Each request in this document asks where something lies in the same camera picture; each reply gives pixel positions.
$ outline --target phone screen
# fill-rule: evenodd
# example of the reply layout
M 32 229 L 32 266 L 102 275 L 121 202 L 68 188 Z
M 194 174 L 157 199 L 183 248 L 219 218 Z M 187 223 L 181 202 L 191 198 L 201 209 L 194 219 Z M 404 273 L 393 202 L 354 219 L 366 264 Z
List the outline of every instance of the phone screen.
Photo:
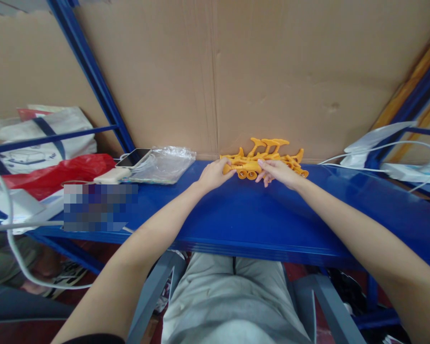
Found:
M 126 158 L 118 162 L 116 165 L 120 167 L 133 167 L 149 152 L 149 149 L 137 148 L 133 150 Z

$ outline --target cardboard sheet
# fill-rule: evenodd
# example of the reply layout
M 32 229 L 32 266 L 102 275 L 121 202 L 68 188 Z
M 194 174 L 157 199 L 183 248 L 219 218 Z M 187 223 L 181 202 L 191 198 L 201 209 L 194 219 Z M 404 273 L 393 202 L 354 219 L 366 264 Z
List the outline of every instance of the cardboard sheet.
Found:
M 136 146 L 199 159 L 290 141 L 304 162 L 369 131 L 430 39 L 430 0 L 112 0 L 76 14 Z M 106 119 L 48 12 L 0 17 L 0 117 L 29 103 Z M 112 133 L 103 151 L 120 151 Z
M 209 1 L 113 1 L 76 13 L 138 147 L 217 157 Z
M 108 121 L 56 19 L 46 11 L 0 16 L 0 118 L 27 104 L 79 106 L 94 127 Z M 113 132 L 96 135 L 98 150 L 123 153 Z
M 430 1 L 215 2 L 222 154 L 283 138 L 304 161 L 368 132 L 430 38 Z

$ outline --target shoe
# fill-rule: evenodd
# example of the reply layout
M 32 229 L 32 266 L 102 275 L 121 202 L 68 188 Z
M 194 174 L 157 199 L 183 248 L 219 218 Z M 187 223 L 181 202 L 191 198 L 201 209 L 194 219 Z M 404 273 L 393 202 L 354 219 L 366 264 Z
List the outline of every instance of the shoe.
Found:
M 59 274 L 59 276 L 53 279 L 53 284 L 57 287 L 71 287 L 75 285 L 86 273 L 87 269 L 78 263 L 75 263 L 71 260 L 66 260 L 62 263 L 62 272 Z M 65 289 L 54 287 L 43 293 L 42 296 L 49 299 L 55 299 L 64 290 Z

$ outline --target yellow plastic toy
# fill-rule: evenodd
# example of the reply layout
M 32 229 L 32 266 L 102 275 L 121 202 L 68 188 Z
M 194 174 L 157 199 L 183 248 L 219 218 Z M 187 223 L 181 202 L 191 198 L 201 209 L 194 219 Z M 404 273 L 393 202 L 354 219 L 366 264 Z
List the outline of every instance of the yellow plastic toy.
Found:
M 301 160 L 304 154 L 304 149 L 300 149 L 298 154 L 296 155 L 285 155 L 280 156 L 279 148 L 284 145 L 290 144 L 287 140 L 282 139 L 262 139 L 258 140 L 256 138 L 250 138 L 253 143 L 253 149 L 244 156 L 244 150 L 242 147 L 239 148 L 239 154 L 235 155 L 220 155 L 220 159 L 223 157 L 227 157 L 231 161 L 231 165 L 226 164 L 223 168 L 223 174 L 227 174 L 231 170 L 237 171 L 237 176 L 240 179 L 249 179 L 255 180 L 258 177 L 258 174 L 263 170 L 258 164 L 258 159 L 263 160 L 282 160 L 286 163 L 293 171 L 297 174 L 307 178 L 309 175 L 308 171 L 305 171 L 301 168 Z M 257 149 L 259 147 L 265 147 L 265 151 L 263 153 L 258 153 Z M 275 147 L 274 151 L 270 153 L 270 149 Z

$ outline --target smartphone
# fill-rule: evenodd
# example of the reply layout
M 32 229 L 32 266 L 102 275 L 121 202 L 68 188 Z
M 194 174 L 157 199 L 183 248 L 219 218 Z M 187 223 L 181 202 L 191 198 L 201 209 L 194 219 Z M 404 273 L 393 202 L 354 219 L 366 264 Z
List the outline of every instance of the smartphone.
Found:
M 150 152 L 151 149 L 136 148 L 131 153 L 129 153 L 127 157 L 118 162 L 115 167 L 134 169 L 150 154 Z

